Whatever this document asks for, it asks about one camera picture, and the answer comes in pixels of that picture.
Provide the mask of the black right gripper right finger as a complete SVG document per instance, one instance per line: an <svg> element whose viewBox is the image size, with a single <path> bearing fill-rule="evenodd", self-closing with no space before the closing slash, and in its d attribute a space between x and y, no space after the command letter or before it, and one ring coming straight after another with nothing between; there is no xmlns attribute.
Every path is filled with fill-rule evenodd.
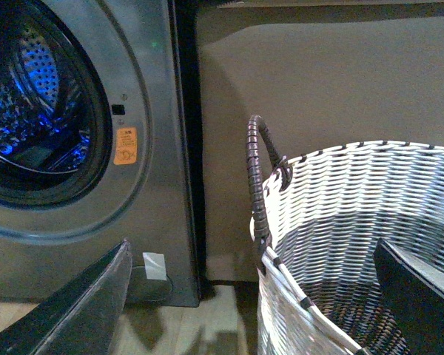
<svg viewBox="0 0 444 355"><path fill-rule="evenodd" d="M411 354L444 354L444 273L379 239L374 266L380 290Z"/></svg>

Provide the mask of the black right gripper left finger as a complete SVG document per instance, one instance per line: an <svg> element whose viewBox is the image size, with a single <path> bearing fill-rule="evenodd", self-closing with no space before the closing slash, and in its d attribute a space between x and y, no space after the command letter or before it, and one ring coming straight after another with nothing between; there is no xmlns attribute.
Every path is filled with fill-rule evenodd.
<svg viewBox="0 0 444 355"><path fill-rule="evenodd" d="M108 354L131 268L124 240L1 331L0 354Z"/></svg>

